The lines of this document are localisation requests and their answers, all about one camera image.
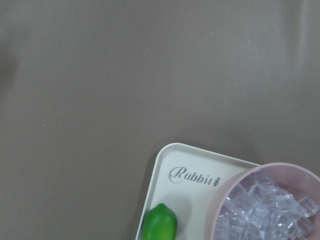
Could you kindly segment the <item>pink bowl of ice cubes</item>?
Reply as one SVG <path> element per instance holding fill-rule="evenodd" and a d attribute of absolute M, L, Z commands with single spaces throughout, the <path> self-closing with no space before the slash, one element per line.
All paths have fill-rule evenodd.
<path fill-rule="evenodd" d="M 318 240 L 320 179 L 289 163 L 241 172 L 213 196 L 204 230 L 206 240 Z"/>

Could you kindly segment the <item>cream rabbit tray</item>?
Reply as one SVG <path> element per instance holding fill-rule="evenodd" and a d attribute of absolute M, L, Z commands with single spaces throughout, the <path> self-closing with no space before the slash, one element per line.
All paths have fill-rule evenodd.
<path fill-rule="evenodd" d="M 140 219 L 163 203 L 177 217 L 176 239 L 203 240 L 213 197 L 229 179 L 255 167 L 256 163 L 194 146 L 168 144 L 155 159 Z"/>

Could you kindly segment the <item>green lime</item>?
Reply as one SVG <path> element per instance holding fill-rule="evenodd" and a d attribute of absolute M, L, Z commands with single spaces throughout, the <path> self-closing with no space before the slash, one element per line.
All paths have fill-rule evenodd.
<path fill-rule="evenodd" d="M 178 219 L 164 203 L 152 208 L 145 216 L 142 225 L 143 240 L 175 240 Z"/>

